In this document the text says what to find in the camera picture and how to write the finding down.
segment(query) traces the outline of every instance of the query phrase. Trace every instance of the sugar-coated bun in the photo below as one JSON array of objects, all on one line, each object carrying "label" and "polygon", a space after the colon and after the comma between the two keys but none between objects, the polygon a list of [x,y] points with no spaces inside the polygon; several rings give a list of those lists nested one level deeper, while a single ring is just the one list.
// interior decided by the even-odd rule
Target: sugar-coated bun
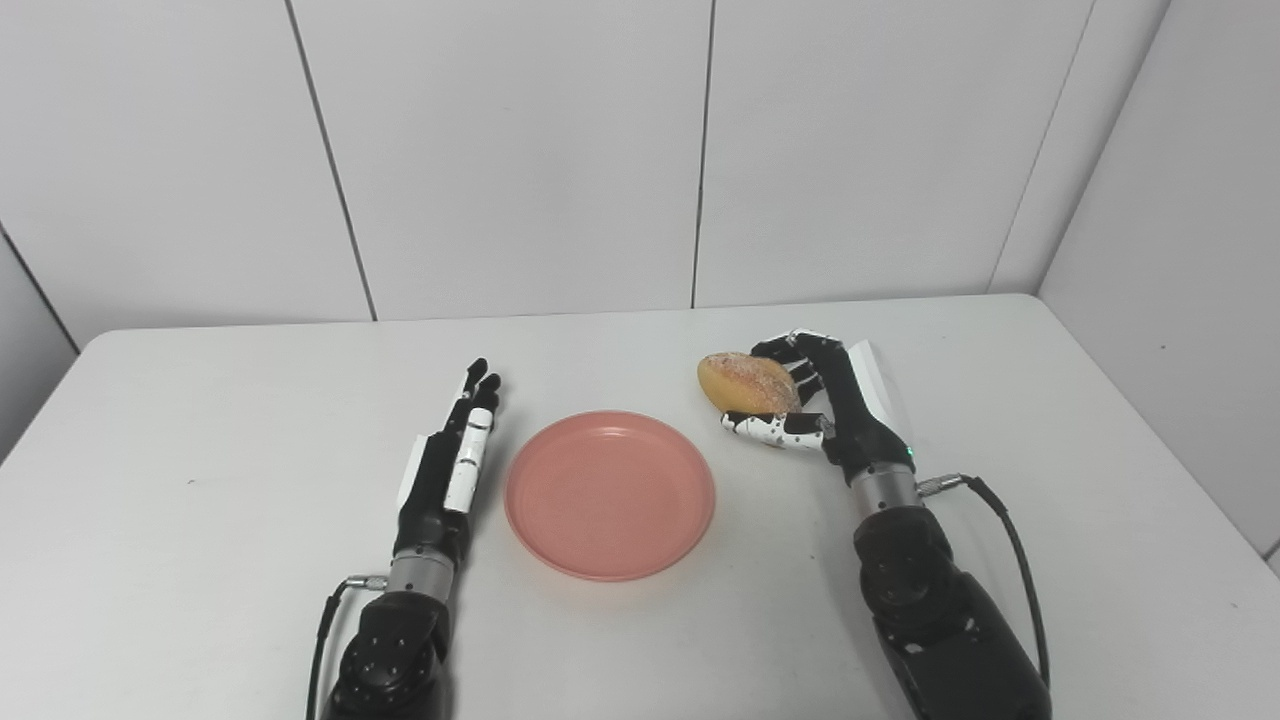
[{"label": "sugar-coated bun", "polygon": [[721,413],[795,413],[800,410],[791,373],[767,357],[717,352],[698,364],[698,383]]}]

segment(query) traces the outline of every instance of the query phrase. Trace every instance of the black cable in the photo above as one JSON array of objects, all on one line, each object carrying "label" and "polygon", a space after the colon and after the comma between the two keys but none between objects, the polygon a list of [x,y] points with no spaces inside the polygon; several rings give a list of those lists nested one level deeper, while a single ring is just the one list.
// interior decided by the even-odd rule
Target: black cable
[{"label": "black cable", "polygon": [[311,680],[307,683],[307,716],[306,720],[316,717],[316,693],[320,689],[320,660],[324,657],[325,641],[329,639],[329,629],[333,628],[333,618],[342,605],[342,593],[347,589],[347,580],[338,583],[333,594],[324,601],[324,612],[320,614],[320,626],[316,629],[316,651],[311,656]]},{"label": "black cable", "polygon": [[1032,628],[1036,632],[1036,652],[1039,656],[1041,679],[1044,680],[1044,687],[1047,688],[1048,643],[1044,639],[1044,619],[1041,618],[1039,598],[1036,596],[1036,583],[1032,580],[1032,566],[1027,562],[1027,550],[1023,548],[1023,541],[1018,537],[1018,529],[1014,528],[1014,521],[1009,518],[1009,509],[1000,501],[996,492],[987,487],[987,483],[982,478],[961,475],[960,479],[991,506],[996,515],[1000,516],[1000,521],[1005,524],[1005,532],[1009,533],[1009,542],[1012,543],[1014,555],[1018,556],[1018,570],[1023,574],[1023,588],[1027,589],[1027,606],[1032,611]]}]

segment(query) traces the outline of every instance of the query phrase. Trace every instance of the robotic arm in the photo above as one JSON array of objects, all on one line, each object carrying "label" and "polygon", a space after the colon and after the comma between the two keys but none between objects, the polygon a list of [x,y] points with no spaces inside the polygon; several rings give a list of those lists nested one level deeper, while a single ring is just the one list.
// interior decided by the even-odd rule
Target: robotic arm
[{"label": "robotic arm", "polygon": [[[916,482],[911,451],[867,407],[844,345],[795,331],[751,355],[791,372],[808,402],[826,387],[835,421],[820,414],[726,413],[722,423],[778,447],[822,448],[854,492],[863,598],[881,647],[920,720],[1048,720],[1048,655],[1039,606],[1007,510],[980,478]],[[991,596],[956,568],[951,544],[923,498],[968,484],[996,510],[1019,557],[1041,671],[1037,674]]]},{"label": "robotic arm", "polygon": [[[471,500],[498,409],[498,375],[488,363],[467,369],[444,428],[422,446],[412,489],[399,511],[389,575],[349,578],[385,592],[365,606],[347,646],[325,720],[434,720],[444,716],[442,665],[452,624],[445,605],[471,546]],[[311,667],[307,720],[314,720],[319,660],[337,611],[339,585],[325,605]]]}]

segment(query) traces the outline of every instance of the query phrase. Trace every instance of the white wall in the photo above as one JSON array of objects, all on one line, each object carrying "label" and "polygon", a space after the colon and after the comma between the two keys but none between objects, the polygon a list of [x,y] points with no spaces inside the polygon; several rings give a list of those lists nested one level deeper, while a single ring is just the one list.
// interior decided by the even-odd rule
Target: white wall
[{"label": "white wall", "polygon": [[81,343],[369,319],[280,1],[0,3],[0,217]]},{"label": "white wall", "polygon": [[72,345],[0,237],[0,461],[74,359]]},{"label": "white wall", "polygon": [[1260,551],[1280,538],[1277,36],[1272,0],[1172,3],[1042,290]]},{"label": "white wall", "polygon": [[1120,4],[721,3],[698,304],[1033,290],[1024,188],[1070,211],[1164,0]]},{"label": "white wall", "polygon": [[[1166,1],[294,5],[422,318],[1032,290]],[[0,4],[0,214],[81,342],[371,316],[288,9]]]},{"label": "white wall", "polygon": [[294,0],[379,316],[687,307],[710,0]]}]

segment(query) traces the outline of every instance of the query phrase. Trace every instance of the white table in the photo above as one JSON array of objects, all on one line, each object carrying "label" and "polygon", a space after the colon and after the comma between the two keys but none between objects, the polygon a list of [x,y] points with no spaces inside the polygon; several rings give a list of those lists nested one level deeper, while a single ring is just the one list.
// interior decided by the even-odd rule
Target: white table
[{"label": "white table", "polygon": [[[1039,301],[987,296],[106,334],[0,469],[4,715],[300,716],[323,596],[385,568],[413,436],[485,355],[507,382],[457,589],[458,720],[908,719],[838,471],[724,433],[695,380],[796,325],[872,338],[922,477],[980,473],[1010,506],[1057,717],[1280,714],[1280,580]],[[561,575],[503,514],[515,451],[593,409],[672,424],[716,475],[705,538],[655,577]],[[1029,642],[997,520],[964,491],[931,506]]]}]

